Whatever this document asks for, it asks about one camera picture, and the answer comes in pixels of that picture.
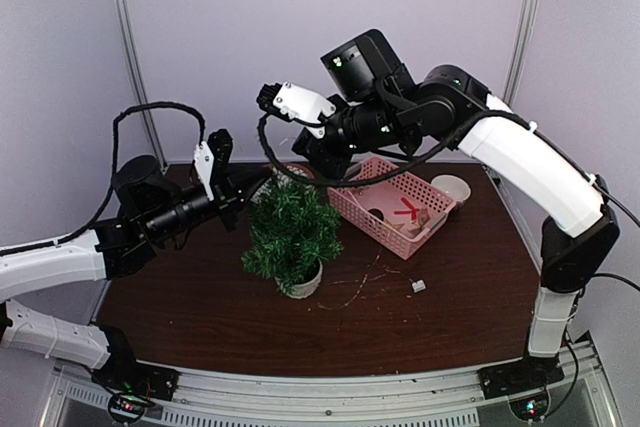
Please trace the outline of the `small green christmas tree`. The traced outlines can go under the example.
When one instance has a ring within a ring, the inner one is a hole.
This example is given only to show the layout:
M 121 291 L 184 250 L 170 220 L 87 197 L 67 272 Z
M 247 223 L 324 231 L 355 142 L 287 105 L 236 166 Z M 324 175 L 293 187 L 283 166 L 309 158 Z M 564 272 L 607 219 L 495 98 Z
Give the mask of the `small green christmas tree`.
M 244 271 L 275 281 L 289 298 L 310 297 L 320 285 L 324 264 L 343 250 L 340 219 L 314 187 L 277 183 L 251 203 L 251 246 L 241 257 Z

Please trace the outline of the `pink plastic basket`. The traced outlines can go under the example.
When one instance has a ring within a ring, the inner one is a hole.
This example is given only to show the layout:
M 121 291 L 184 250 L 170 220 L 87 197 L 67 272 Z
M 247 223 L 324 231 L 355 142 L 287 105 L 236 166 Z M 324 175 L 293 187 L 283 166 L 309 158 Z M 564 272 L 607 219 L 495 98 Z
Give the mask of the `pink plastic basket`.
M 409 259 L 446 222 L 454 209 L 454 201 L 434 188 L 426 180 L 405 172 L 384 182 L 356 188 L 329 188 L 330 205 L 342 217 L 378 241 L 403 260 Z M 401 197 L 406 197 L 420 209 L 418 219 L 395 216 L 403 208 Z M 385 220 L 404 223 L 401 231 L 389 227 L 384 221 L 368 213 L 380 209 Z

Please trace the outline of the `white battery box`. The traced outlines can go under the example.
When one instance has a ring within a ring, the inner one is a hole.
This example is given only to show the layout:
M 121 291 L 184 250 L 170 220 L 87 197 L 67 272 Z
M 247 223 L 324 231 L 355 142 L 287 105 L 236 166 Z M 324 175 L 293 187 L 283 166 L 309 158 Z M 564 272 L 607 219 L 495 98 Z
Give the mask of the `white battery box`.
M 418 280 L 412 283 L 412 289 L 415 293 L 421 292 L 426 289 L 426 284 L 423 280 Z

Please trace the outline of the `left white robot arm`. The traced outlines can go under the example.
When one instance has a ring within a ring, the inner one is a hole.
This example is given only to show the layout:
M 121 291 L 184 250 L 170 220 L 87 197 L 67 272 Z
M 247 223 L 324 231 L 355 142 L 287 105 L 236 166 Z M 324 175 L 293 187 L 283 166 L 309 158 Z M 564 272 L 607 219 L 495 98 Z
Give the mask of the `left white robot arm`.
M 1 253 L 1 345 L 104 372 L 123 391 L 137 389 L 144 371 L 119 330 L 80 325 L 27 308 L 16 296 L 78 281 L 113 280 L 139 272 L 157 250 L 218 218 L 234 229 L 237 215 L 270 178 L 266 168 L 229 174 L 224 162 L 209 179 L 181 187 L 151 155 L 131 159 L 111 186 L 120 202 L 116 217 L 78 237 L 23 245 Z

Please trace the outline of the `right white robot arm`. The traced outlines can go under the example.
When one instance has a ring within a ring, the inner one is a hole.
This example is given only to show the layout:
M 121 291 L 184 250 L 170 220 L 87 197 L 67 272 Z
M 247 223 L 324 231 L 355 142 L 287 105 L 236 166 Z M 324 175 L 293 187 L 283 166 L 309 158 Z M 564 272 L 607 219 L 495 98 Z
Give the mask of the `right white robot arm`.
M 356 153 L 396 145 L 413 155 L 432 137 L 496 171 L 546 212 L 528 354 L 512 370 L 519 387 L 535 387 L 551 371 L 577 294 L 619 238 L 603 183 L 464 70 L 442 65 L 416 82 L 379 30 L 330 51 L 322 64 L 337 96 L 288 83 L 274 106 L 305 127 L 294 150 L 325 177 L 342 178 Z

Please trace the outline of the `flower pattern plate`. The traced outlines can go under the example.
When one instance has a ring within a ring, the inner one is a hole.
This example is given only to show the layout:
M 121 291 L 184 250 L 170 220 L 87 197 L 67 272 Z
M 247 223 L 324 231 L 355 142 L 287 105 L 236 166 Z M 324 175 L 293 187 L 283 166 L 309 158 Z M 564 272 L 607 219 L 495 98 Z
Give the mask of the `flower pattern plate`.
M 269 184 L 270 185 L 270 190 L 277 183 L 287 184 L 287 183 L 291 183 L 292 182 L 292 179 L 289 176 L 286 176 L 285 174 L 280 172 L 272 164 L 265 164 L 264 167 L 268 168 L 268 169 L 271 169 L 272 172 L 273 172 L 272 177 L 267 182 L 264 183 L 264 184 Z M 313 172 L 309 168 L 303 166 L 302 164 L 299 164 L 299 163 L 285 163 L 285 167 L 287 168 L 287 170 L 289 172 L 291 172 L 294 175 L 297 175 L 297 176 L 300 176 L 300 177 L 304 177 L 304 178 L 308 178 L 308 179 L 313 179 L 314 178 Z

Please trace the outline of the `red bauble ornament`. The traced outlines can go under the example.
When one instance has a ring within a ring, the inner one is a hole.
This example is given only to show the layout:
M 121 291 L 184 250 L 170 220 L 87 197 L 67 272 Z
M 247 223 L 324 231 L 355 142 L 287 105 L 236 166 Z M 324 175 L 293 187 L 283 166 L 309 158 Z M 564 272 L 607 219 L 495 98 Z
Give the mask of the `red bauble ornament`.
M 379 219 L 380 221 L 385 220 L 384 213 L 380 209 L 377 209 L 377 208 L 369 209 L 368 213 L 373 217 Z

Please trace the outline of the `gold star ornament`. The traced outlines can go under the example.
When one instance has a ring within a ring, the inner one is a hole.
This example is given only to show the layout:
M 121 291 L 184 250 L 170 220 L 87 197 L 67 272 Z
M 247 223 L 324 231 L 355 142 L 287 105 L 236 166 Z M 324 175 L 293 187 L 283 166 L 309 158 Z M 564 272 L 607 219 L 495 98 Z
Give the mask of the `gold star ornament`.
M 387 221 L 387 220 L 385 220 L 385 223 L 386 223 L 389 227 L 391 227 L 391 228 L 393 228 L 393 229 L 395 229 L 395 230 L 397 230 L 397 231 L 401 231 L 401 230 L 404 228 L 404 226 L 405 226 L 405 224 L 404 224 L 404 223 L 402 223 L 402 222 L 401 222 L 401 223 L 394 223 L 394 222 L 391 222 L 391 221 Z

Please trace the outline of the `red ribbon bow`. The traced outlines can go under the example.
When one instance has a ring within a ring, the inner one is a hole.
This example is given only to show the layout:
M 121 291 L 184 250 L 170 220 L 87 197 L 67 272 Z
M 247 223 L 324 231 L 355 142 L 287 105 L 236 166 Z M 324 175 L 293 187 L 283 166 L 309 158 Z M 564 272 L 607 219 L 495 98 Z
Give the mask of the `red ribbon bow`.
M 403 204 L 403 208 L 400 210 L 395 210 L 395 216 L 409 216 L 411 221 L 415 221 L 418 219 L 418 214 L 420 209 L 415 207 L 406 197 L 400 198 L 401 203 Z

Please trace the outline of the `white ceramic bowl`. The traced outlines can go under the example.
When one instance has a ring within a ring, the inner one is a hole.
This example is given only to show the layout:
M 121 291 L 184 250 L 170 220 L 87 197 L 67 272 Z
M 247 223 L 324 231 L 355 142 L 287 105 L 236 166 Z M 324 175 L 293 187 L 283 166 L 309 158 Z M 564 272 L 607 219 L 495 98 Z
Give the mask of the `white ceramic bowl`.
M 454 209 L 458 210 L 463 207 L 471 197 L 471 188 L 469 184 L 462 178 L 442 174 L 431 180 L 431 185 L 439 191 L 445 193 L 454 201 Z

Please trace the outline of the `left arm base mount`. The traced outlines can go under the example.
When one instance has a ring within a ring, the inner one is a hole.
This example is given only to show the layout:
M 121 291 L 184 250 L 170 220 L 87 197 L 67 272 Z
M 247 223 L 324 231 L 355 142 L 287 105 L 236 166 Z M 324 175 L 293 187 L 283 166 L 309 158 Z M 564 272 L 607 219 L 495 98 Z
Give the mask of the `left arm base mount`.
M 155 408 L 155 400 L 171 401 L 179 373 L 168 367 L 140 362 L 126 335 L 114 327 L 100 327 L 109 354 L 99 369 L 91 369 L 92 380 L 110 395 L 107 413 L 123 426 L 138 422 Z

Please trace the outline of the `front aluminium rail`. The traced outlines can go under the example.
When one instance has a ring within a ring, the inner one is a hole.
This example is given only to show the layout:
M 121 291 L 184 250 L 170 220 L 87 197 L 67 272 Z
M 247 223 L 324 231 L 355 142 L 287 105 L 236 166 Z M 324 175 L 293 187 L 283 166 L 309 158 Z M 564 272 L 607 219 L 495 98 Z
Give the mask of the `front aluminium rail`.
M 544 426 L 620 426 L 623 421 L 592 343 L 560 354 L 564 380 L 548 394 Z M 489 399 L 479 369 L 361 377 L 275 377 L 179 369 L 170 401 L 142 426 L 520 426 L 522 397 Z

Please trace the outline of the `right aluminium frame post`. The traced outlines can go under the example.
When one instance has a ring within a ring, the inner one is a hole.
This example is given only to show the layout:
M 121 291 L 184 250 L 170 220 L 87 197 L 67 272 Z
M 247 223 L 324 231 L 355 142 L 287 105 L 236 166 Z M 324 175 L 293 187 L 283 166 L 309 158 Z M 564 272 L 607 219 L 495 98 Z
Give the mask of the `right aluminium frame post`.
M 526 53 L 531 41 L 540 0 L 521 0 L 511 60 L 507 71 L 503 100 L 513 106 L 524 71 Z

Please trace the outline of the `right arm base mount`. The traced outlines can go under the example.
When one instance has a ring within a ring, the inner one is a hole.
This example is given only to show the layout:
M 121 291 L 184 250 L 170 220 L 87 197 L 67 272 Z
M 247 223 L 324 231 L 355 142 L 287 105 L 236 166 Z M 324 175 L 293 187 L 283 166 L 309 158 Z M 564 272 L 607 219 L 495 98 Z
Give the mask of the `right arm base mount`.
M 506 397 L 511 413 L 521 421 L 541 421 L 551 410 L 549 387 L 565 376 L 561 367 L 521 359 L 478 371 L 486 400 Z

